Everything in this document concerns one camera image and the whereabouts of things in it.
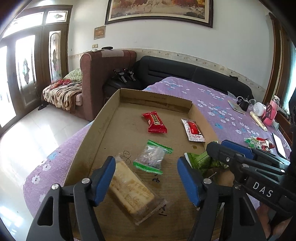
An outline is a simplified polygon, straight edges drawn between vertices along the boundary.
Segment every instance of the pink bottle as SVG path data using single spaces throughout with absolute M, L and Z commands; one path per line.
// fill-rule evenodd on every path
M 278 109 L 279 109 L 279 97 L 275 95 L 273 99 L 270 101 L 269 105 L 266 106 L 266 111 L 265 111 L 264 117 L 262 118 L 262 122 L 267 126 L 271 126 L 277 114 Z

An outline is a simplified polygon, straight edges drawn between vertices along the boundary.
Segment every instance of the white floor tile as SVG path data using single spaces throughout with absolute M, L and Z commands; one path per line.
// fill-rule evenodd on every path
M 0 138 L 0 217 L 16 241 L 33 220 L 23 197 L 26 177 L 89 121 L 53 106 L 30 112 Z

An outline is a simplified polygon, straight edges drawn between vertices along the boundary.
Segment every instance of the clear plastic bag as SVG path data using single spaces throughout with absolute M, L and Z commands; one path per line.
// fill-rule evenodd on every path
M 133 165 L 146 172 L 163 174 L 161 170 L 161 161 L 166 153 L 171 154 L 172 152 L 172 148 L 148 140 L 146 148 L 141 155 L 134 160 Z
M 158 211 L 167 201 L 148 188 L 125 164 L 120 155 L 115 157 L 115 160 L 116 168 L 110 183 L 110 190 L 130 216 L 134 218 L 135 224 L 139 225 Z

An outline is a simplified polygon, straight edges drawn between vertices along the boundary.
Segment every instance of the red candy wrapper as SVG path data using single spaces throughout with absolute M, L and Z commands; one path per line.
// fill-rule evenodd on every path
M 192 120 L 181 119 L 186 130 L 189 141 L 205 142 L 205 138 Z
M 150 125 L 148 128 L 148 132 L 150 133 L 167 133 L 168 130 L 166 129 L 165 125 L 159 118 L 156 111 L 148 112 L 142 114 L 145 119 L 148 120 L 148 124 Z

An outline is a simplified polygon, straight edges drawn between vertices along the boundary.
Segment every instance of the table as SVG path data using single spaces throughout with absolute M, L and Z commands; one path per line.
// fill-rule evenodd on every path
M 240 114 L 231 109 L 228 100 L 236 101 L 223 93 L 191 81 L 168 77 L 148 86 L 144 91 L 172 95 L 191 100 L 207 118 L 220 141 L 225 139 L 246 145 L 245 137 L 260 136 L 273 141 L 272 133 L 279 136 L 285 152 L 289 156 L 291 149 L 279 131 L 267 127 L 263 131 L 249 113 Z M 26 205 L 35 217 L 37 210 L 53 183 L 64 185 L 74 156 L 92 123 L 78 131 L 70 139 L 50 154 L 31 174 L 23 185 Z

